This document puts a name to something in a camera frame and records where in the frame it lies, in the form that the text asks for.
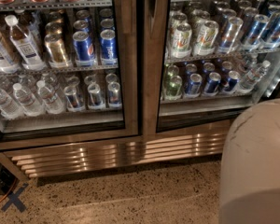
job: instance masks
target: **terrazzo floor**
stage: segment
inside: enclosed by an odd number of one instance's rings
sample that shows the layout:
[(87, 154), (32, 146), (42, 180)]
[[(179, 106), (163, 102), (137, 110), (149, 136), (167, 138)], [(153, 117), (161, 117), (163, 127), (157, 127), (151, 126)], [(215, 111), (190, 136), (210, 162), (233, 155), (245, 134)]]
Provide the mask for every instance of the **terrazzo floor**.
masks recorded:
[(20, 182), (26, 209), (0, 203), (0, 224), (218, 223), (220, 156)]

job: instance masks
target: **white bottle cap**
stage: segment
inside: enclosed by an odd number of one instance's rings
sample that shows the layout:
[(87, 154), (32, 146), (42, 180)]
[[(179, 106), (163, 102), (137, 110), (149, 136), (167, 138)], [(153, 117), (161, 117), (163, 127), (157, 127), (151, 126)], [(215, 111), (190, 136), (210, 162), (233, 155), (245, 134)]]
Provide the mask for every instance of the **white bottle cap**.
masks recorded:
[(39, 81), (37, 81), (36, 86), (37, 86), (38, 88), (43, 88), (43, 87), (45, 87), (45, 86), (46, 86), (45, 81), (44, 81), (44, 80), (39, 80)]
[(14, 15), (6, 16), (6, 23), (8, 26), (15, 26), (19, 23), (18, 19)]
[(269, 61), (263, 61), (263, 63), (262, 63), (262, 66), (264, 67), (264, 68), (267, 68), (267, 67), (269, 67), (271, 65), (271, 63), (269, 62)]
[(13, 90), (15, 91), (19, 91), (21, 89), (21, 84), (20, 83), (16, 83), (12, 86)]

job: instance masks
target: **water bottle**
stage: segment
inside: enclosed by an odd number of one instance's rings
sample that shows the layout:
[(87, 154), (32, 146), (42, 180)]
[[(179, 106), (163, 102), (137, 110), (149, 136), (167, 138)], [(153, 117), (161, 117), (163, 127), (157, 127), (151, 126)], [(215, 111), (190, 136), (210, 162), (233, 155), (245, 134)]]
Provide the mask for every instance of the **water bottle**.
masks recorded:
[(38, 95), (45, 103), (48, 113), (60, 114), (65, 111), (63, 101), (50, 84), (45, 83), (44, 80), (39, 80), (36, 85), (38, 87)]
[(239, 92), (248, 93), (252, 91), (255, 85), (267, 74), (270, 65), (269, 61), (263, 61), (246, 73), (240, 80)]
[(45, 114), (45, 108), (35, 98), (31, 90), (20, 83), (13, 85), (13, 96), (17, 99), (26, 116), (39, 116)]
[(0, 89), (0, 110), (2, 116), (7, 119), (15, 119), (23, 116), (23, 110), (20, 105), (2, 89)]
[(12, 83), (6, 77), (0, 77), (0, 89), (4, 90), (9, 95), (12, 95)]

